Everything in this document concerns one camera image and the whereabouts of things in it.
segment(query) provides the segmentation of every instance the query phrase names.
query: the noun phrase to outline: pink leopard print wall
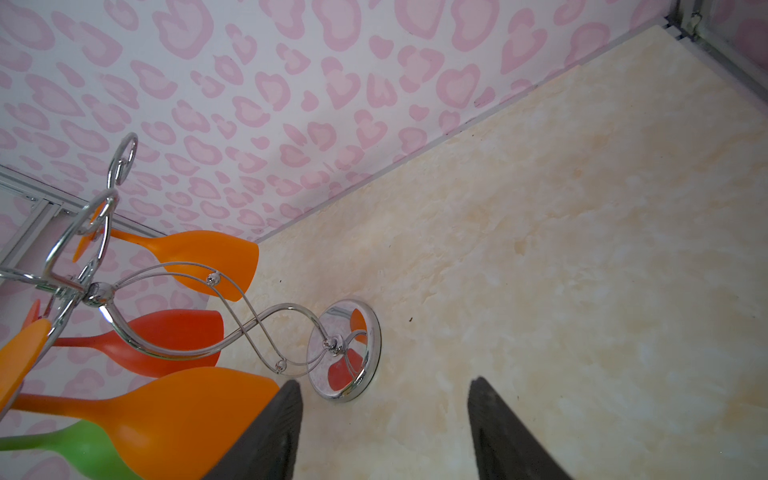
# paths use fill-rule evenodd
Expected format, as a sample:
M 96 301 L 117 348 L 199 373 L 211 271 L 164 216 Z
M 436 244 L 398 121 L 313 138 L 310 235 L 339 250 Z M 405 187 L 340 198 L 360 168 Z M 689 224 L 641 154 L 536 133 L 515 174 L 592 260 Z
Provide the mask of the pink leopard print wall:
M 663 15 L 669 0 L 0 1 L 0 163 L 257 240 Z

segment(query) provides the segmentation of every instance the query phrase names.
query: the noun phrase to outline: metal ring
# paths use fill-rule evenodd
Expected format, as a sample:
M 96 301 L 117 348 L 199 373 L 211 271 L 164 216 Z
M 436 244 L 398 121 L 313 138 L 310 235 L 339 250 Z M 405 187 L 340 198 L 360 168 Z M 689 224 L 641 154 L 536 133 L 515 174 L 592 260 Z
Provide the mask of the metal ring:
M 128 151 L 128 158 L 124 158 L 125 150 L 128 145 L 131 145 L 131 149 Z M 109 164 L 109 171 L 107 172 L 107 188 L 115 188 L 117 185 L 122 185 L 125 179 L 128 177 L 128 172 L 131 171 L 131 167 L 134 164 L 134 158 L 136 158 L 136 150 L 139 148 L 139 137 L 134 132 L 126 135 L 118 145 L 117 150 L 112 155 L 112 162 Z
M 355 330 L 344 339 L 344 361 L 346 362 L 346 369 L 349 370 L 349 373 L 351 373 L 355 377 L 357 377 L 360 374 L 360 372 L 358 372 L 352 367 L 352 363 L 349 363 L 349 356 L 347 356 L 346 353 L 349 351 L 349 344 L 355 338 L 361 335 L 365 335 L 367 337 L 368 332 L 366 330 Z

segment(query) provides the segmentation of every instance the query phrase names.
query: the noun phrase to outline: black object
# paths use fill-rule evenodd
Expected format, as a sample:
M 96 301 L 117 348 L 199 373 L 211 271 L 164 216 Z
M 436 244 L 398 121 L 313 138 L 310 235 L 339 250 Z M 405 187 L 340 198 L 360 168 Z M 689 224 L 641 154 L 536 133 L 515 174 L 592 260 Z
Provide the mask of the black object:
M 299 447 L 301 388 L 289 380 L 203 480 L 290 480 Z
M 480 480 L 572 480 L 488 380 L 472 380 L 467 409 Z

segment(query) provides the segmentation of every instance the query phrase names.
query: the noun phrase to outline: wallpaper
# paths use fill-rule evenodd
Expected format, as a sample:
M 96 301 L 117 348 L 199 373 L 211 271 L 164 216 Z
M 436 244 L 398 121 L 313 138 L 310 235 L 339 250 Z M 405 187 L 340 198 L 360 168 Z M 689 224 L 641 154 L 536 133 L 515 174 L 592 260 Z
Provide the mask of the wallpaper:
M 768 0 L 717 0 L 710 27 L 768 72 Z
M 257 240 L 669 4 L 0 0 L 0 163 L 88 199 L 136 131 L 119 213 Z
M 0 190 L 0 249 L 29 215 L 31 203 Z M 39 272 L 42 260 L 53 242 L 69 225 L 71 217 L 56 217 L 44 229 L 22 259 L 19 267 Z M 74 245 L 67 248 L 56 264 L 59 273 L 79 273 L 72 258 Z M 156 265 L 157 261 L 145 249 L 121 240 L 112 240 L 96 279 L 114 282 L 139 268 Z M 36 299 L 41 309 L 48 295 L 16 282 L 0 284 L 0 346 L 5 345 L 21 329 L 29 307 Z M 118 290 L 116 304 L 127 319 L 158 310 L 184 308 L 203 309 L 208 296 L 189 290 L 168 276 L 143 280 Z M 70 318 L 63 336 L 94 336 L 111 330 L 94 308 L 78 306 Z M 93 349 L 54 347 L 27 375 L 24 392 L 68 396 L 80 399 L 108 399 L 134 390 L 151 379 L 129 372 L 106 355 Z M 53 432 L 74 423 L 75 419 L 52 415 L 10 411 L 0 422 L 0 437 Z M 52 452 L 0 452 L 0 478 L 3 480 L 78 480 L 84 478 L 60 456 Z

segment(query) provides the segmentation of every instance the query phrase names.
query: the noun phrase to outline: round chrome mount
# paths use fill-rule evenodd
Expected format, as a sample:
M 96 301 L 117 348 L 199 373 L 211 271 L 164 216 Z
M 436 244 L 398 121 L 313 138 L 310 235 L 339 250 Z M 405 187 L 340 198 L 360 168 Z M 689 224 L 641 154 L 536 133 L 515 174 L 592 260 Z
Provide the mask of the round chrome mount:
M 319 323 L 337 346 L 329 349 L 323 345 L 319 330 L 312 331 L 306 348 L 307 360 L 316 358 L 323 350 L 328 353 L 310 371 L 310 383 L 324 399 L 348 402 L 366 389 L 376 373 L 382 349 L 379 321 L 365 303 L 340 300 L 320 315 Z

